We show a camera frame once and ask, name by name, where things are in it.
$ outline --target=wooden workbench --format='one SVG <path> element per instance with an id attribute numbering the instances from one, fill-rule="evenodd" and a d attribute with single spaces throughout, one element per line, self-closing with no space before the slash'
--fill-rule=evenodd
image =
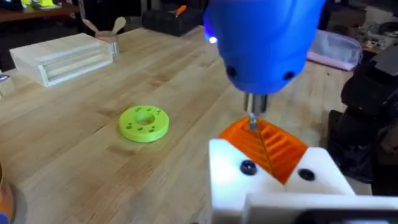
<path id="1" fill-rule="evenodd" d="M 0 159 L 16 186 L 15 223 L 204 223 L 208 140 L 245 112 L 202 32 L 125 33 L 114 64 L 51 88 L 7 72 L 17 90 L 0 100 Z M 265 119 L 318 146 L 350 75 L 307 63 Z M 118 116 L 134 105 L 165 110 L 167 135 L 124 140 Z"/>

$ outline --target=black screw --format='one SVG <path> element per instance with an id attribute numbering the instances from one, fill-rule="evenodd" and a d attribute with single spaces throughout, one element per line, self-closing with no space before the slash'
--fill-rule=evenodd
<path id="1" fill-rule="evenodd" d="M 294 73 L 293 72 L 288 72 L 284 75 L 284 80 L 291 80 L 294 77 Z"/>
<path id="2" fill-rule="evenodd" d="M 257 167 L 255 163 L 251 160 L 242 161 L 241 171 L 246 175 L 254 175 L 257 172 Z"/>
<path id="3" fill-rule="evenodd" d="M 312 171 L 310 171 L 309 169 L 298 170 L 298 175 L 306 181 L 314 181 L 315 180 L 315 174 Z"/>
<path id="4" fill-rule="evenodd" d="M 230 77 L 235 77 L 235 76 L 236 76 L 236 70 L 235 70 L 235 68 L 230 67 L 230 66 L 226 67 L 226 73 L 227 73 L 227 75 L 230 76 Z"/>

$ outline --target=green 3d printed disc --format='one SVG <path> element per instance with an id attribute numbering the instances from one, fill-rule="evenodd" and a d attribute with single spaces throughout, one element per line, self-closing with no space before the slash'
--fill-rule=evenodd
<path id="1" fill-rule="evenodd" d="M 169 129 L 166 112 L 155 106 L 133 106 L 119 118 L 121 134 L 135 142 L 152 142 L 163 137 Z"/>

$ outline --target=orange object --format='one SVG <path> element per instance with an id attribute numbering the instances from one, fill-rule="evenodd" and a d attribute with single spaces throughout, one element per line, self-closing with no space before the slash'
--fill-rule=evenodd
<path id="1" fill-rule="evenodd" d="M 248 124 L 249 117 L 242 118 L 226 128 L 220 138 L 285 184 L 308 146 L 267 121 L 257 121 L 258 131 L 251 131 Z"/>
<path id="2" fill-rule="evenodd" d="M 181 7 L 179 7 L 177 9 L 177 11 L 175 12 L 175 17 L 178 17 L 179 15 L 181 15 L 185 10 L 187 10 L 187 6 L 183 5 Z"/>
<path id="3" fill-rule="evenodd" d="M 4 178 L 3 169 L 0 166 L 0 222 L 4 223 L 4 215 L 8 219 L 8 223 L 12 222 L 14 215 L 14 197 L 12 195 L 9 184 Z"/>

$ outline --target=drill bit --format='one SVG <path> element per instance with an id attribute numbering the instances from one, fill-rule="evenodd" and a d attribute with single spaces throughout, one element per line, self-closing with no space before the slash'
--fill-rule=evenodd
<path id="1" fill-rule="evenodd" d="M 254 115 L 254 113 L 249 113 L 249 129 L 250 130 L 256 130 L 257 129 L 257 118 L 256 115 Z"/>
<path id="2" fill-rule="evenodd" d="M 266 111 L 267 95 L 246 93 L 244 96 L 244 110 L 249 113 L 249 129 L 257 129 L 257 117 Z"/>

